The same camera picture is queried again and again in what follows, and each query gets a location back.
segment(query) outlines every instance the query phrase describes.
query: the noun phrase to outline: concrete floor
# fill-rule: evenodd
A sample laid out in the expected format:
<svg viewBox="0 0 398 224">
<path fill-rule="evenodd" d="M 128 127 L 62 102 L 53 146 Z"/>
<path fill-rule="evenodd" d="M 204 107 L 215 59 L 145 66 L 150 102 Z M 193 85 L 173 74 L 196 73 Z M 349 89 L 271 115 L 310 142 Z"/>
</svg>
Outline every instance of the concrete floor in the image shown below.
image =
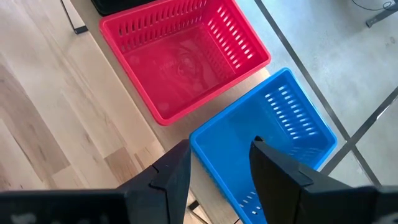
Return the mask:
<svg viewBox="0 0 398 224">
<path fill-rule="evenodd" d="M 271 73 L 291 68 L 311 100 L 338 136 L 330 160 L 346 142 L 304 79 L 289 52 L 279 40 L 254 0 L 237 0 L 272 55 Z M 356 0 L 379 8 L 384 1 Z M 398 86 L 398 13 L 368 29 L 365 21 L 378 12 L 366 11 L 349 0 L 263 0 L 286 39 L 343 124 L 348 138 Z M 398 185 L 396 160 L 398 103 L 359 140 L 359 149 L 381 184 Z M 330 174 L 352 186 L 371 184 L 351 152 Z"/>
</svg>

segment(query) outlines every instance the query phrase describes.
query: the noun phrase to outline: wooden floor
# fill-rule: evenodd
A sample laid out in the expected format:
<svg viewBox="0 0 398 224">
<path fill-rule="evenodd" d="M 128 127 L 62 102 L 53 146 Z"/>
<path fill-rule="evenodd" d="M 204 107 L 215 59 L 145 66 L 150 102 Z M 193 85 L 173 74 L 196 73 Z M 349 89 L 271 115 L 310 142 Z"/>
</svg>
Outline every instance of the wooden floor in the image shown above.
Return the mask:
<svg viewBox="0 0 398 224">
<path fill-rule="evenodd" d="M 108 70 L 59 1 L 0 1 L 0 190 L 115 188 L 163 155 Z"/>
</svg>

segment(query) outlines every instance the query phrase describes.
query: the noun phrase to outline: basket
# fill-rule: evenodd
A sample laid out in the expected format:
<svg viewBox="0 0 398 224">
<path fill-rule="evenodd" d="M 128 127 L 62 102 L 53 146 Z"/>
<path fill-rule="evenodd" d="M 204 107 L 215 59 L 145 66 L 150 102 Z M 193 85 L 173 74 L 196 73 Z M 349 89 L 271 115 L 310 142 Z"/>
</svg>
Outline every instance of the basket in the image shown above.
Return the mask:
<svg viewBox="0 0 398 224">
<path fill-rule="evenodd" d="M 161 125 L 271 60 L 234 0 L 158 0 L 104 17 L 99 26 Z"/>
<path fill-rule="evenodd" d="M 287 68 L 194 131 L 190 136 L 193 151 L 242 221 L 255 224 L 266 223 L 249 163 L 256 136 L 314 169 L 337 143 Z"/>
<path fill-rule="evenodd" d="M 91 0 L 101 16 L 108 16 L 155 0 Z"/>
</svg>

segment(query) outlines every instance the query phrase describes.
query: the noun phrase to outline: blue plastic basket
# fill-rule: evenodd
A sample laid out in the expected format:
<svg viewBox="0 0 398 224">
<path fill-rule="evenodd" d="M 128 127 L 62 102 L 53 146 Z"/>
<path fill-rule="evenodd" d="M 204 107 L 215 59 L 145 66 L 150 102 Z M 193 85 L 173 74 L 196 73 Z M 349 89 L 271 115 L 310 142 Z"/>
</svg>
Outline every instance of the blue plastic basket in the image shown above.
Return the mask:
<svg viewBox="0 0 398 224">
<path fill-rule="evenodd" d="M 193 151 L 244 223 L 266 223 L 249 164 L 250 144 L 257 135 L 314 169 L 337 144 L 287 68 L 194 131 Z"/>
</svg>

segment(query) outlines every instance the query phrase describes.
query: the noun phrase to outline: red plastic basket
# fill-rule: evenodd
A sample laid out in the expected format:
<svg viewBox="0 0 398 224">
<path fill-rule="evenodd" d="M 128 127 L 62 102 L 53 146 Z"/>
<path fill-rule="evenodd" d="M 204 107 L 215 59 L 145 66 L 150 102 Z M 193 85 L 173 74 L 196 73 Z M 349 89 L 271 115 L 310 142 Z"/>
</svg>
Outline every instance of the red plastic basket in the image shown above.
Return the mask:
<svg viewBox="0 0 398 224">
<path fill-rule="evenodd" d="M 158 0 L 104 17 L 99 27 L 161 125 L 271 60 L 234 0 Z"/>
</svg>

